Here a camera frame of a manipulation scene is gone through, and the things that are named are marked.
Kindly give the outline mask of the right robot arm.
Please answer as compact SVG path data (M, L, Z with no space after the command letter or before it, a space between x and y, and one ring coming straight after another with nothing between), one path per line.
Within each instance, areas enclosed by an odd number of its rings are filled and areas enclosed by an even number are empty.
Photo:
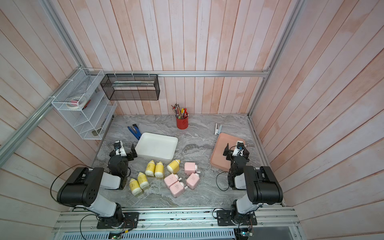
M256 211L263 205L274 205L283 201L283 190L271 167L248 166L249 151L243 142L226 146L223 155L230 161L228 188L245 190L246 194L231 205L230 210L216 211L219 226L244 226L255 223Z

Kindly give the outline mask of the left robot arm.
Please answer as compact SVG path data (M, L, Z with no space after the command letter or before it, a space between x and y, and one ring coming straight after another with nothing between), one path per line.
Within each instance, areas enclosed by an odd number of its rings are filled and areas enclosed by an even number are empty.
M139 214L123 213L122 206L99 194L99 189L123 190L131 174L129 161L137 156L134 146L125 156L113 155L108 163L109 173L104 168L76 168L60 188L56 201L94 213L98 219L97 229L135 229Z

